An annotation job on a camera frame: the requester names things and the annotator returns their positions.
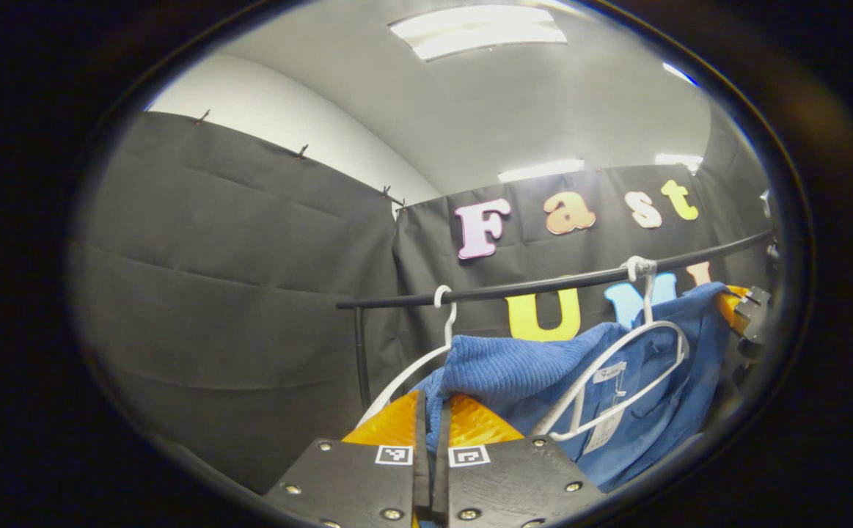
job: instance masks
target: fluorescent light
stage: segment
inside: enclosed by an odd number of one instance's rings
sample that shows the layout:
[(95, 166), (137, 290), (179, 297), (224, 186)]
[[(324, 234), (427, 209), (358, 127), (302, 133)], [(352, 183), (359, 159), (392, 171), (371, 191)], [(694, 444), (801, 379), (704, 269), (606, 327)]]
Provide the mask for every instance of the fluorescent light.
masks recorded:
[(566, 43), (553, 15), (524, 6), (454, 7), (398, 21), (390, 31), (423, 60), (500, 44)]
[(688, 83), (693, 84), (693, 86), (697, 86), (697, 83), (695, 83), (695, 82), (694, 82), (694, 80), (693, 80), (693, 79), (691, 79), (690, 77), (687, 77), (687, 74), (686, 74), (686, 73), (684, 73), (683, 71), (680, 71), (680, 70), (676, 69), (675, 67), (671, 66), (670, 64), (668, 64), (668, 63), (666, 63), (666, 62), (664, 63), (664, 69), (665, 69), (668, 73), (673, 74), (675, 77), (680, 77), (681, 79), (683, 79), (683, 80), (685, 80), (685, 81), (688, 81)]
[(499, 173), (497, 178), (501, 181), (526, 180), (529, 177), (553, 176), (554, 174), (568, 174), (583, 170), (583, 160), (556, 160), (548, 161), (546, 164), (534, 165), (523, 169), (509, 170)]
[(456, 51), (487, 48), (506, 43), (566, 43), (566, 36), (558, 29), (533, 26), (533, 24), (499, 24), (441, 34), (436, 39), (430, 39), (426, 43), (413, 47), (413, 51), (419, 58), (429, 60), (454, 54)]
[(697, 169), (700, 168), (700, 163), (703, 161), (703, 156), (689, 156), (687, 154), (658, 154), (654, 156), (654, 163), (658, 165), (687, 165), (687, 170), (691, 174), (697, 174)]

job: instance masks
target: pink letter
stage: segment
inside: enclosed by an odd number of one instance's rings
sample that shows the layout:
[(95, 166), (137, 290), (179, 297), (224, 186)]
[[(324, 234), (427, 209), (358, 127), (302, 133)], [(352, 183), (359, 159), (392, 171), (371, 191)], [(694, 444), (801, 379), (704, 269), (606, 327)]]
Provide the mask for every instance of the pink letter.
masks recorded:
[[(486, 219), (484, 213), (487, 211), (491, 214)], [(462, 219), (463, 244), (462, 249), (459, 250), (459, 258), (466, 260), (494, 254), (497, 248), (489, 243), (484, 234), (491, 233), (493, 238), (501, 238), (501, 233), (504, 231), (501, 214), (508, 213), (510, 213), (510, 203), (504, 198), (457, 208), (455, 214)]]

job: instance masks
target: clothing tag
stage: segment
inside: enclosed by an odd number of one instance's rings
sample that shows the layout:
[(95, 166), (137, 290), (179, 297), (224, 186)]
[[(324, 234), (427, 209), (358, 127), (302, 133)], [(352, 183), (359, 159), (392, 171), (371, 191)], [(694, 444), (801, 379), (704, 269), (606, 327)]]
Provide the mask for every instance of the clothing tag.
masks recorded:
[[(608, 411), (611, 411), (611, 408), (607, 408), (607, 410), (600, 412), (600, 417)], [(594, 427), (593, 435), (590, 436), (590, 442), (586, 444), (586, 449), (583, 450), (583, 455), (586, 455), (590, 451), (595, 451), (607, 444), (609, 439), (612, 438), (612, 435), (615, 434), (615, 429), (618, 428), (618, 424), (620, 424), (621, 417), (623, 417), (624, 414), (624, 410), (618, 411), (616, 414), (613, 414), (611, 418), (608, 418), (603, 423)]]
[(611, 367), (605, 367), (605, 368), (601, 368), (600, 370), (597, 370), (596, 373), (593, 374), (593, 383), (594, 384), (601, 384), (601, 382), (603, 382), (603, 381), (611, 380), (611, 378), (616, 377), (618, 375), (618, 373), (623, 371), (625, 369), (626, 365), (627, 365), (627, 363), (621, 362), (621, 363), (614, 364)]

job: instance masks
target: blue letter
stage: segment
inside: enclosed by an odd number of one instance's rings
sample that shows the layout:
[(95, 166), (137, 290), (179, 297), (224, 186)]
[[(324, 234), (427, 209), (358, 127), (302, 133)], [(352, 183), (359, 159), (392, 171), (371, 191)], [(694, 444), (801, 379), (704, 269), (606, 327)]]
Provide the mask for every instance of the blue letter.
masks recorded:
[[(677, 298), (674, 290), (677, 284), (677, 276), (674, 274), (660, 274), (654, 277), (654, 293), (651, 294), (651, 305), (667, 303)], [(631, 328), (634, 318), (638, 317), (645, 307), (645, 298), (634, 289), (631, 283), (612, 285), (605, 290), (605, 298), (608, 298), (615, 307), (615, 318), (618, 324), (625, 328)]]

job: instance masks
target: orange object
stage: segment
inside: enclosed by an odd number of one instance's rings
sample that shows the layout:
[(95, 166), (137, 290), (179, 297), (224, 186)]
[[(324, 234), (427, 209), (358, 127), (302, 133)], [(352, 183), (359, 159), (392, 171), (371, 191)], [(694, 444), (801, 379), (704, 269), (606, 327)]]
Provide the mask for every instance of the orange object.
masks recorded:
[(416, 445), (419, 394), (420, 391), (413, 391), (394, 400), (342, 441), (365, 445)]
[(749, 288), (739, 287), (738, 285), (728, 285), (727, 287), (730, 291), (738, 295), (738, 297), (728, 293), (718, 294), (717, 308), (719, 309), (720, 314), (722, 314), (722, 317), (729, 323), (729, 328), (732, 328), (739, 334), (742, 334), (742, 331), (745, 330), (745, 325), (748, 324), (749, 321), (736, 315), (736, 307), (741, 303), (745, 294), (749, 293)]
[(453, 417), (449, 426), (449, 447), (496, 444), (524, 438), (499, 415), (466, 395), (453, 395), (450, 407)]

